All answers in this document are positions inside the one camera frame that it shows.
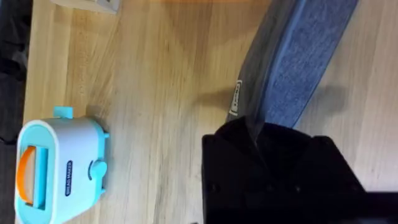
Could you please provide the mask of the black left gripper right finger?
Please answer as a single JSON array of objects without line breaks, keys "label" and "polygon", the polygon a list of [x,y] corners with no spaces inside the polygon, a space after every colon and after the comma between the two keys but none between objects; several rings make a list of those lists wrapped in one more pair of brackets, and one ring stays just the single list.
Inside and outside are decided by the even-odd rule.
[{"label": "black left gripper right finger", "polygon": [[266,123],[257,148],[271,186],[258,223],[350,222],[367,217],[368,196],[328,136]]}]

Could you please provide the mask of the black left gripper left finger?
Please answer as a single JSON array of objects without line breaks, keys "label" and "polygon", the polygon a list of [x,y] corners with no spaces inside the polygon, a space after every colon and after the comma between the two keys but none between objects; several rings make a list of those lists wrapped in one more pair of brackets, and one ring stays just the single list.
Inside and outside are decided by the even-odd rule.
[{"label": "black left gripper left finger", "polygon": [[202,198],[205,223],[241,223],[249,216],[245,185],[254,164],[246,120],[239,118],[202,137]]}]

